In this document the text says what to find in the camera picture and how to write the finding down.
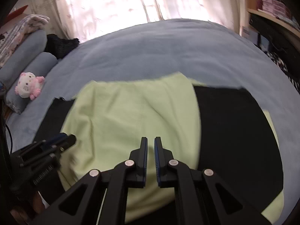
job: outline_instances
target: stuffed toy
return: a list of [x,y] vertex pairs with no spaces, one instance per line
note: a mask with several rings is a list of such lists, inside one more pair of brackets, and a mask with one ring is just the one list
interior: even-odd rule
[[33,73],[21,73],[15,93],[22,98],[28,98],[33,101],[41,93],[45,78],[43,76],[36,77]]

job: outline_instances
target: bed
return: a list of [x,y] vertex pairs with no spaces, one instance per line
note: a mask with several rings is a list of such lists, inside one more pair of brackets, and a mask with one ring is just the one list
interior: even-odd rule
[[300,95],[250,41],[211,22],[148,23],[80,44],[48,73],[41,95],[9,118],[13,150],[31,143],[54,98],[69,100],[91,80],[153,79],[177,71],[208,86],[244,87],[269,111],[283,162],[284,209],[275,223],[282,224],[300,196]]

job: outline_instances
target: cylindrical cushion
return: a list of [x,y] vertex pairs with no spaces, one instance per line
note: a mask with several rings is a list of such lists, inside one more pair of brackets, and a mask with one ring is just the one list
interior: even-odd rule
[[46,32],[38,30],[30,34],[19,45],[0,70],[0,81],[6,89],[9,89],[30,62],[44,51],[46,44]]
[[[46,75],[57,64],[57,62],[58,60],[51,53],[42,52],[25,68],[24,72],[31,72],[36,76],[46,77]],[[16,81],[14,82],[13,86],[7,92],[5,99],[7,106],[9,106],[16,113],[21,114],[24,111],[30,99],[22,98],[19,95],[16,95],[15,87],[18,84],[18,80],[19,75]]]

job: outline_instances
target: silver screw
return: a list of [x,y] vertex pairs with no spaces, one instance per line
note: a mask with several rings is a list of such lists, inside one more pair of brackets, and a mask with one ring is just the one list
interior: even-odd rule
[[172,159],[172,160],[169,161],[169,164],[170,164],[171,166],[177,166],[178,163],[179,163],[179,162],[178,162],[177,160],[175,160],[175,159]]
[[127,160],[125,161],[125,165],[128,166],[128,167],[131,167],[134,165],[134,161],[133,160]]
[[212,175],[214,174],[214,171],[211,170],[211,169],[205,169],[205,170],[204,170],[204,174],[205,174],[206,176],[212,176]]
[[96,177],[99,175],[99,171],[96,169],[91,170],[89,173],[92,177]]

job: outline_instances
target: black and white patterned fabric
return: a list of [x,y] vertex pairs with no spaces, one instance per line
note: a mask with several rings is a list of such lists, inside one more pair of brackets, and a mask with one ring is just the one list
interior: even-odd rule
[[267,52],[267,56],[284,72],[284,74],[289,78],[290,82],[293,84],[295,89],[300,94],[300,79],[292,76],[286,64],[281,60],[281,58],[275,52]]

